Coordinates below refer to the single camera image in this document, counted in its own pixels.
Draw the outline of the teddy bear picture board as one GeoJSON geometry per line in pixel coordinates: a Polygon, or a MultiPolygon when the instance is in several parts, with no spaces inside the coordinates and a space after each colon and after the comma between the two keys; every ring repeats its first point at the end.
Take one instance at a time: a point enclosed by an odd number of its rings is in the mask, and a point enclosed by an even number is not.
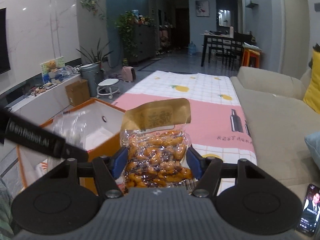
{"type": "Polygon", "coordinates": [[[65,61],[63,56],[42,63],[41,70],[43,83],[57,83],[57,80],[61,81],[64,66],[65,61]]]}

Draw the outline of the beige sofa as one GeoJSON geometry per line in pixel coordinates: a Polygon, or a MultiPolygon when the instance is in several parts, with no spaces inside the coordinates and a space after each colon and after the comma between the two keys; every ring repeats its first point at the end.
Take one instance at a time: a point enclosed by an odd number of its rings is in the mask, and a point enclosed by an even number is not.
{"type": "Polygon", "coordinates": [[[231,78],[260,168],[304,199],[319,185],[319,168],[304,141],[319,131],[319,114],[303,102],[311,68],[300,79],[251,67],[231,78]]]}

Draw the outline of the clear bag orange snacks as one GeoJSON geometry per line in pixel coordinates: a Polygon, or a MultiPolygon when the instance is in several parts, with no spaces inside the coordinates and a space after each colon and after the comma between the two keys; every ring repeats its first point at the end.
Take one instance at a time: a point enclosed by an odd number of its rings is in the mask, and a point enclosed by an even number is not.
{"type": "Polygon", "coordinates": [[[128,190],[183,186],[194,179],[186,163],[190,123],[190,102],[184,98],[148,102],[125,112],[120,144],[128,150],[123,171],[128,190]]]}

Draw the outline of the dark dining table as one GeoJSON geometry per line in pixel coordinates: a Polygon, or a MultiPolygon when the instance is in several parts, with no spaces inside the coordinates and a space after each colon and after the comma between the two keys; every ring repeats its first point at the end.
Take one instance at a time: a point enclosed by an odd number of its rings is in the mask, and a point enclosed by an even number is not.
{"type": "Polygon", "coordinates": [[[202,33],[203,46],[201,67],[204,66],[205,59],[208,58],[208,62],[211,61],[212,53],[217,53],[221,58],[222,63],[233,69],[236,61],[241,63],[244,54],[245,43],[255,46],[255,37],[248,34],[234,33],[231,35],[215,35],[212,32],[202,33]]]}

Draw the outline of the yellow cushion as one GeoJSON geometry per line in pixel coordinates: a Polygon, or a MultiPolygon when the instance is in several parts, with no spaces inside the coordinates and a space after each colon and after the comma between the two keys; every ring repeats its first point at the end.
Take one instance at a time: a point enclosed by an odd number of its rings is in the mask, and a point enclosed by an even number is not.
{"type": "Polygon", "coordinates": [[[311,81],[306,90],[303,102],[306,103],[316,113],[320,113],[320,54],[313,50],[311,81]]]}

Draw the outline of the smartphone with lit screen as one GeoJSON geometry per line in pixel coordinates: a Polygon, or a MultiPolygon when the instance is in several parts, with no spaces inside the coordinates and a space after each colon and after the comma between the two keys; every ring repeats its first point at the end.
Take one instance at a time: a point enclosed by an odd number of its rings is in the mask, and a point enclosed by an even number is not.
{"type": "Polygon", "coordinates": [[[303,211],[297,231],[313,237],[319,223],[319,187],[309,184],[304,199],[303,211]]]}

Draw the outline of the grey trash bin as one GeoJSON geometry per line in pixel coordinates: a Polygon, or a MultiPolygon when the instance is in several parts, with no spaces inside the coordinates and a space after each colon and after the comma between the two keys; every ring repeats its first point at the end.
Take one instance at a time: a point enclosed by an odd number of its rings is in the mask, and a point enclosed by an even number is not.
{"type": "Polygon", "coordinates": [[[97,96],[98,83],[102,81],[102,72],[97,63],[87,64],[79,67],[82,79],[86,80],[91,97],[97,96]]]}

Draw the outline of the light blue cushion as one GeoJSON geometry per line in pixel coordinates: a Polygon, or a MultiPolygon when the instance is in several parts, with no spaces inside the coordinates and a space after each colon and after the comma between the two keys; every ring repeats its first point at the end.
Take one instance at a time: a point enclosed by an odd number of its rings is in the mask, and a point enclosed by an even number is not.
{"type": "Polygon", "coordinates": [[[313,161],[320,168],[320,131],[307,135],[304,140],[313,161]]]}

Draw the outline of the pink small heater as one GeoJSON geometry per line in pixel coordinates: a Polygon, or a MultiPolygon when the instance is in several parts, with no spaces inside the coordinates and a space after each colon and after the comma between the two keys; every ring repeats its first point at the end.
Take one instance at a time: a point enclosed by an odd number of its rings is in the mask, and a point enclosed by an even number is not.
{"type": "Polygon", "coordinates": [[[133,82],[136,80],[136,72],[133,67],[124,66],[121,70],[121,77],[125,82],[133,82]]]}

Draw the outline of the white round rolling stool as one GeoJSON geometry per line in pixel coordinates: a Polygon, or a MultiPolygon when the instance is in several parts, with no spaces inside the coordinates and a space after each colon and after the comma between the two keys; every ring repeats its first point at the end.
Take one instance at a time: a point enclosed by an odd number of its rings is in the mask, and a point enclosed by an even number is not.
{"type": "Polygon", "coordinates": [[[107,96],[110,100],[113,99],[114,94],[120,92],[120,88],[116,86],[119,79],[108,78],[97,85],[97,98],[107,96]]]}

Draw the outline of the wall picture frame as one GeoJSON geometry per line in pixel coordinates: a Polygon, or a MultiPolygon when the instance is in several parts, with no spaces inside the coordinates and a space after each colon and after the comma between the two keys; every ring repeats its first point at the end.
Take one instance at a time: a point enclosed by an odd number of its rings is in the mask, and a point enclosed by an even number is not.
{"type": "Polygon", "coordinates": [[[210,9],[208,1],[195,1],[196,16],[197,17],[209,17],[210,9]]]}

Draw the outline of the green leafy climbing plant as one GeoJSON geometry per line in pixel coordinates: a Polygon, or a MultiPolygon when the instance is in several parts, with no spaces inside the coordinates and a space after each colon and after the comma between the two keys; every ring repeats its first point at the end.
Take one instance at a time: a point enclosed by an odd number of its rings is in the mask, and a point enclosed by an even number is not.
{"type": "Polygon", "coordinates": [[[126,59],[137,58],[138,43],[136,41],[135,27],[143,25],[147,27],[154,26],[155,20],[149,15],[143,16],[139,14],[136,16],[133,11],[125,11],[124,14],[119,15],[114,23],[123,46],[124,57],[126,59]]]}

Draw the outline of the black television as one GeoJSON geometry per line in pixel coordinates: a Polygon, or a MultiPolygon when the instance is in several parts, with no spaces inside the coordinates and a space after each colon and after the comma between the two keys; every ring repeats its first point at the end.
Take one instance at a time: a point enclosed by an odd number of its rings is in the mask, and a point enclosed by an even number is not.
{"type": "Polygon", "coordinates": [[[10,70],[7,33],[6,33],[6,8],[0,9],[0,74],[10,70]]]}

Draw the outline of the orange stool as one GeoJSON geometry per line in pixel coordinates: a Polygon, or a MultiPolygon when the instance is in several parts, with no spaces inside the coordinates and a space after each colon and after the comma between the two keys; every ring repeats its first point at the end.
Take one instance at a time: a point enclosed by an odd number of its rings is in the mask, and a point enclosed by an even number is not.
{"type": "Polygon", "coordinates": [[[261,52],[249,48],[244,48],[241,66],[260,68],[261,52]]]}

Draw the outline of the brown cardboard box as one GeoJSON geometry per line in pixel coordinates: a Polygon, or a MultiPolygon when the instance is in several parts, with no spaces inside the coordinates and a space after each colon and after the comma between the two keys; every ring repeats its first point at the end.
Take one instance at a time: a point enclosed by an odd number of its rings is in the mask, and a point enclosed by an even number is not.
{"type": "Polygon", "coordinates": [[[80,80],[65,87],[70,105],[78,106],[90,99],[87,80],[80,80]]]}

